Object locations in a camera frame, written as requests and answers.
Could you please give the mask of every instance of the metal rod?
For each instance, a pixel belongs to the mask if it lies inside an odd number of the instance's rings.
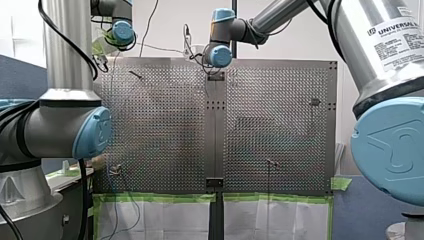
[[[238,5],[238,0],[232,0],[232,8],[236,14],[236,18],[237,18],[237,12],[238,12],[237,5]],[[231,42],[231,52],[233,53],[233,58],[237,58],[237,41]]]

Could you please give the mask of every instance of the white plastic sheet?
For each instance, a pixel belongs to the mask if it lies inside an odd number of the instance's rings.
[[[143,202],[137,197],[135,203],[117,202],[119,220],[112,239],[208,240],[209,206],[210,202]],[[115,203],[101,203],[95,214],[98,215],[96,239],[109,239],[116,224]]]
[[[328,220],[328,203],[224,203],[225,240],[327,240]]]

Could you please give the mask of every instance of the green tape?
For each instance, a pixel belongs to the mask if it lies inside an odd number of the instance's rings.
[[[259,200],[270,200],[274,202],[327,204],[329,202],[329,198],[330,197],[306,197],[267,193],[224,193],[225,202],[255,202]]]
[[[94,239],[98,237],[99,215],[103,203],[113,202],[156,202],[156,203],[211,203],[216,201],[215,194],[168,195],[154,193],[93,194]]]
[[[328,198],[328,230],[327,230],[327,239],[333,239],[333,212],[334,212],[334,197]]]
[[[99,231],[99,216],[100,216],[100,209],[102,207],[102,202],[99,198],[95,198],[93,196],[93,215],[94,215],[94,239],[97,240],[97,234]]]
[[[352,179],[350,178],[333,177],[331,178],[331,189],[335,191],[346,191],[351,182]]]
[[[92,217],[93,216],[93,212],[94,212],[93,209],[94,209],[93,207],[91,207],[91,208],[88,209],[88,214],[87,214],[88,217]]]
[[[101,202],[157,202],[157,203],[210,203],[215,202],[214,194],[168,195],[154,193],[95,194],[93,199]]]

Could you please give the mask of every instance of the blue partition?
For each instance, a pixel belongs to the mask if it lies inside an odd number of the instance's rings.
[[[386,240],[387,227],[406,220],[402,212],[424,212],[384,194],[363,176],[345,177],[352,183],[346,192],[334,193],[333,240]]]

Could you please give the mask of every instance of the pegboard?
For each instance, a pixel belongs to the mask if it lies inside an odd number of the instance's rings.
[[[204,193],[222,177],[225,192],[328,194],[336,68],[235,60],[212,83],[183,59],[118,58],[97,91],[113,118],[104,156],[123,174],[98,172],[95,191],[113,178],[114,191]]]
[[[329,193],[336,74],[334,62],[233,64],[226,85],[225,192]]]

